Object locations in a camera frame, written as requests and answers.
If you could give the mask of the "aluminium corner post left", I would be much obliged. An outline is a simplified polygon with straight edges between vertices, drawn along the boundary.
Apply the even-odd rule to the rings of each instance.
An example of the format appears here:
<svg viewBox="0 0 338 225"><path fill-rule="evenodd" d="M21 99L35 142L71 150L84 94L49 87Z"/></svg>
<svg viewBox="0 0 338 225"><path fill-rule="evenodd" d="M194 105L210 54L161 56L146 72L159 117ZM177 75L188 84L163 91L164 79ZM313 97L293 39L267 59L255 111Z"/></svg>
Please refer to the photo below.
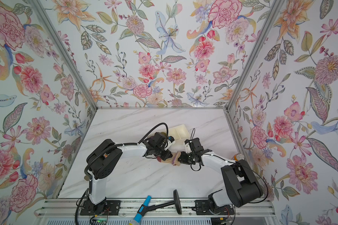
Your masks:
<svg viewBox="0 0 338 225"><path fill-rule="evenodd" d="M44 10L40 1L28 0L29 4L31 5L33 11L37 14L39 21L43 24L43 28L48 32L48 36L53 41L54 45L58 49L58 53L62 58L63 62L69 68L69 71L73 75L78 87L81 89L83 96L86 98L86 102L88 105L94 110L94 113L97 112L98 106L94 102L89 89L86 87L80 72L78 71L77 67L75 66L74 62L72 61L69 53L66 50L65 44L60 39L57 30L53 26L49 16L47 15L46 11Z"/></svg>

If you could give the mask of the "aluminium corner post right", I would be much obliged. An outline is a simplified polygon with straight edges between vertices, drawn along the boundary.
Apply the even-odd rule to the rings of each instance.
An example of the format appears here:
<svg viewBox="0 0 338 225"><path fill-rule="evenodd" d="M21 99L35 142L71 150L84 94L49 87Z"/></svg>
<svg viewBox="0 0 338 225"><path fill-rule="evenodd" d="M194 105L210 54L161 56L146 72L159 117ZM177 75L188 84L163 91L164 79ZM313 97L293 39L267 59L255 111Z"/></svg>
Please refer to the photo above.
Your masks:
<svg viewBox="0 0 338 225"><path fill-rule="evenodd" d="M230 110L234 108L236 99L238 98L238 96L241 92L242 86L243 86L244 82L246 81L251 68L253 67L253 65L255 64L255 62L258 58L260 50L264 46L265 40L268 36L268 33L269 33L272 25L274 24L274 21L275 21L276 17L278 16L282 5L283 5L282 1L273 1L273 5L269 10L269 14L268 14L268 16L265 20L265 23L263 24L262 32L259 35L259 37L257 38L257 41L255 42L255 44L253 45L253 49L250 52L249 57L248 57L248 62L244 66L243 72L242 72L241 76L239 77L239 80L238 80L238 82L235 86L234 93L233 93L233 95L232 95L232 97L231 97L231 99L230 99L230 101L229 101L229 103L226 107L226 112L230 112Z"/></svg>

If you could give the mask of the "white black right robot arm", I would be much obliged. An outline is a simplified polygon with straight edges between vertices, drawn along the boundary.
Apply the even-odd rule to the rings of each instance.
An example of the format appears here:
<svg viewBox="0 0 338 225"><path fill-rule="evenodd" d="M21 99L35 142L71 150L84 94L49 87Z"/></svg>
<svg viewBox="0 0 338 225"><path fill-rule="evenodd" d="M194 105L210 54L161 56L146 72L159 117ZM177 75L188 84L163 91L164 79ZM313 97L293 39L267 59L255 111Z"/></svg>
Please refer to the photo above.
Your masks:
<svg viewBox="0 0 338 225"><path fill-rule="evenodd" d="M245 160L231 160L204 149L199 138L184 141L185 151L181 152L178 161L186 165L199 164L220 173L223 177L224 189L208 196L209 210L218 214L228 207L241 207L263 195L263 189L255 177L253 170Z"/></svg>

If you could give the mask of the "cream divided organizer tray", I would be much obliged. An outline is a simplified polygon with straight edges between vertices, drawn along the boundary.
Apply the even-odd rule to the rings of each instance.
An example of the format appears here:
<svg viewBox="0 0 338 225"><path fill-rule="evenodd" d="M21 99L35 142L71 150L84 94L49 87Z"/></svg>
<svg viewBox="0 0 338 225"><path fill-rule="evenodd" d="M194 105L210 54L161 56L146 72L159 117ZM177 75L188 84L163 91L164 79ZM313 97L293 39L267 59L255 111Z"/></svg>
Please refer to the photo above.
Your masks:
<svg viewBox="0 0 338 225"><path fill-rule="evenodd" d="M188 129L184 124L169 128L169 136L174 138L174 141L168 145L170 151L185 151L185 140L190 138Z"/></svg>

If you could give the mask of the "beige pink purple striped sock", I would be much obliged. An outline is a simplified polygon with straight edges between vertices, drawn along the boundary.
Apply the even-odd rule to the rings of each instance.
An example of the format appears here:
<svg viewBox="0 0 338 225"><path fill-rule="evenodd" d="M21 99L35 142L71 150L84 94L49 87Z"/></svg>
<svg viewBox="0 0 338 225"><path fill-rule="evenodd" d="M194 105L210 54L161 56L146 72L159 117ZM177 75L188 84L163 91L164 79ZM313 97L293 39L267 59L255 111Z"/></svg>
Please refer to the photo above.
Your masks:
<svg viewBox="0 0 338 225"><path fill-rule="evenodd" d="M156 159L160 163L167 163L173 166L180 166L181 163L179 162L179 158L181 157L181 152L172 152L172 153L173 153L173 156L166 160L162 160L160 157L157 157Z"/></svg>

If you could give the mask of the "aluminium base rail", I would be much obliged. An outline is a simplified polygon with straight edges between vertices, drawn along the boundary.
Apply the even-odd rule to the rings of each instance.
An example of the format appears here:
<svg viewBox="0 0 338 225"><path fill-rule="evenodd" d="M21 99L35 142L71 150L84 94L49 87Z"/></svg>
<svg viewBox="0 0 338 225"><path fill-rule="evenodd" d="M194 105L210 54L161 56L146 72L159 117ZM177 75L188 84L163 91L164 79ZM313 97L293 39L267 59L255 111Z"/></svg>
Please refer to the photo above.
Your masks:
<svg viewBox="0 0 338 225"><path fill-rule="evenodd" d="M123 198L117 208L118 215L98 216L96 225L127 225L143 204L143 198ZM148 212L143 225L277 225L279 224L274 208L268 201L233 208L235 214L197 215L193 210L193 198L181 199L182 214L177 214L173 206ZM43 207L35 212L36 225L74 225L76 199L54 199L44 202Z"/></svg>

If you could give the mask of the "aluminium corner post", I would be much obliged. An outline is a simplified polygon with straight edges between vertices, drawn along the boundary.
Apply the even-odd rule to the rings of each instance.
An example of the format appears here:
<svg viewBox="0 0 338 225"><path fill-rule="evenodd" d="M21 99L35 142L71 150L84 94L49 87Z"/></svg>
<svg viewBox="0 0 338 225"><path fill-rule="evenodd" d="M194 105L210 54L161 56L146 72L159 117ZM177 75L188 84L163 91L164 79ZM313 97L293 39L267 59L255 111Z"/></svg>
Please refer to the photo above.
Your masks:
<svg viewBox="0 0 338 225"><path fill-rule="evenodd" d="M37 14L39 21L43 24L43 28L48 32L48 36L53 41L54 45L58 49L58 53L62 58L63 62L69 68L69 71L73 75L78 87L81 89L83 96L86 98L86 102L88 105L94 110L94 113L97 112L98 106L94 102L89 89L86 87L80 72L78 71L77 67L75 66L74 62L72 61L69 53L66 50L65 44L60 39L57 30L53 26L49 16L47 15L46 11L44 10L40 1L28 0L29 4L31 5L33 11Z"/></svg>
<svg viewBox="0 0 338 225"><path fill-rule="evenodd" d="M231 99L230 99L230 101L229 101L229 103L226 107L226 112L230 112L230 110L234 108L236 99L238 98L238 96L241 92L242 86L243 86L244 82L246 81L251 68L253 67L253 65L255 64L255 62L258 58L260 50L264 46L265 40L268 36L268 33L269 33L272 25L274 24L274 21L275 21L276 17L278 16L282 5L283 5L282 1L273 1L273 5L269 10L269 14L268 14L268 16L265 20L265 23L263 24L262 32L259 35L259 37L257 38L257 41L255 42L255 44L253 45L253 49L250 52L249 57L248 57L248 62L244 66L243 72L242 72L241 76L239 77L239 80L238 80L238 82L235 86L234 93L233 93L233 95L232 95L232 97L231 97Z"/></svg>

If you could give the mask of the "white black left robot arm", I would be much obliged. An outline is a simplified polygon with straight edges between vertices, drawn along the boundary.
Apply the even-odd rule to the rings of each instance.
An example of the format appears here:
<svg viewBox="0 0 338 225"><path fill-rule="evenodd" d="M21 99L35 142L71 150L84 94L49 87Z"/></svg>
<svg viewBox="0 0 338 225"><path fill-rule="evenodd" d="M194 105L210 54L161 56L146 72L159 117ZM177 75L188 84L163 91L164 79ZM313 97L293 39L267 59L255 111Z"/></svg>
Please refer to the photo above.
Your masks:
<svg viewBox="0 0 338 225"><path fill-rule="evenodd" d="M169 150L175 138L169 135L166 123L159 123L146 133L138 142L114 143L104 140L86 159L84 174L89 180L89 188L80 199L77 212L82 215L96 216L109 214L110 206L106 198L107 177L113 172L121 158L155 156L162 160L172 157Z"/></svg>

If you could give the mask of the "blue handled black tool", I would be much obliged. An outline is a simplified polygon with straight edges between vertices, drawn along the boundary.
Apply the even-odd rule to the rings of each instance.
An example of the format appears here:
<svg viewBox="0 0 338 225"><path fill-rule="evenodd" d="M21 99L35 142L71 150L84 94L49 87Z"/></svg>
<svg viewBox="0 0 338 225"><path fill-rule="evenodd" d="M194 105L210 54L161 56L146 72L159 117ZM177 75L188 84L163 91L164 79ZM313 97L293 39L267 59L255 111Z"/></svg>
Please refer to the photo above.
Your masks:
<svg viewBox="0 0 338 225"><path fill-rule="evenodd" d="M129 222L129 225L140 225L142 218L145 216L146 213L151 212L151 211L155 211L157 209L162 209L168 206L175 206L175 209L177 211L178 215L182 215L182 208L181 208L181 203L180 203L180 197L178 194L178 190L175 189L173 191L173 200L169 201L169 202L165 202L162 204L158 204L158 205L151 205L149 206L149 203L151 201L152 197L151 196L147 196L147 198L145 199L144 203L140 206L140 208L137 211L137 214L135 215L135 217Z"/></svg>

